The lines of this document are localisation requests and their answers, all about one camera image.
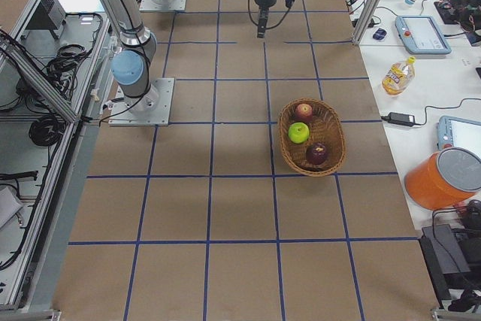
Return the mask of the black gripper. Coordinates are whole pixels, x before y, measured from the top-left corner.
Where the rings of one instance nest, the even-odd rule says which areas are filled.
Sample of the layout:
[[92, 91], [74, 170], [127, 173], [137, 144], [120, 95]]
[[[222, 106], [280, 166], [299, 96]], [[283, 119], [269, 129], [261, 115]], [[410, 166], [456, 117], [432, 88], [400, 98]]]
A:
[[259, 7], [257, 22], [257, 38], [264, 38], [268, 27], [269, 9], [273, 7], [277, 0], [254, 0]]

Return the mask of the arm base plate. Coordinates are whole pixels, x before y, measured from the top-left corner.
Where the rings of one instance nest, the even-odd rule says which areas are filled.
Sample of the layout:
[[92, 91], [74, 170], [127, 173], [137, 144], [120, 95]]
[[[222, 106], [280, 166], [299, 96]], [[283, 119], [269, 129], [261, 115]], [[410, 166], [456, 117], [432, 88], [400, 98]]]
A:
[[143, 12], [184, 11], [186, 0], [141, 0], [140, 10]]
[[126, 98], [118, 86], [116, 97], [123, 98], [111, 108], [110, 126], [167, 126], [174, 93], [173, 77], [156, 78], [151, 81], [150, 91], [141, 99]]

